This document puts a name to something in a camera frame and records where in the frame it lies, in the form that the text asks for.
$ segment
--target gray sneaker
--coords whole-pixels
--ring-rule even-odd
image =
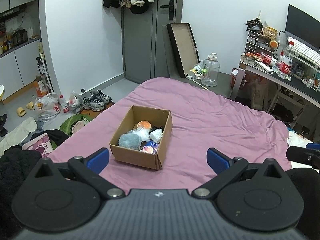
[[[84,101],[83,108],[86,110],[100,112],[106,108],[106,103],[95,97],[84,98],[83,101]]]
[[[104,93],[102,93],[100,89],[91,91],[91,97],[98,98],[100,101],[105,102],[106,104],[108,104],[112,100],[110,96],[107,96]]]

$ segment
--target pink fabric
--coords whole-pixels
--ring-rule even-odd
[[[109,148],[113,133],[132,105],[171,110],[173,128],[161,171],[118,163],[110,151],[110,162],[100,176],[126,193],[131,188],[186,188],[191,192],[216,175],[206,161],[210,147],[231,158],[241,156],[255,163],[272,157],[283,169],[291,168],[285,156],[289,133],[282,122],[211,91],[166,78],[139,85],[49,157],[54,162],[66,162],[76,155],[87,157],[101,147]]]

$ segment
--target gray ribbed panel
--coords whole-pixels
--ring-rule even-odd
[[[299,240],[295,230],[277,234],[249,233],[223,220],[210,201],[186,190],[132,190],[110,200],[98,216],[81,228],[57,235],[24,230],[17,240]]]

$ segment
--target gray door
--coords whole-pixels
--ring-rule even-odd
[[[125,78],[143,83],[154,77],[169,77],[162,25],[175,22],[176,1],[173,20],[169,20],[169,8],[163,8],[169,5],[170,0],[155,0],[143,14],[135,15],[128,9],[124,10],[122,38]]]

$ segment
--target yellow slipper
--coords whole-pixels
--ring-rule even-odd
[[[30,110],[34,110],[35,109],[35,106],[33,104],[33,102],[31,101],[30,103],[27,103],[26,104],[26,108],[30,109]]]
[[[26,112],[22,107],[19,107],[19,108],[17,109],[17,114],[18,114],[18,116],[20,116],[20,117],[24,116],[26,113],[27,113],[27,112]]]

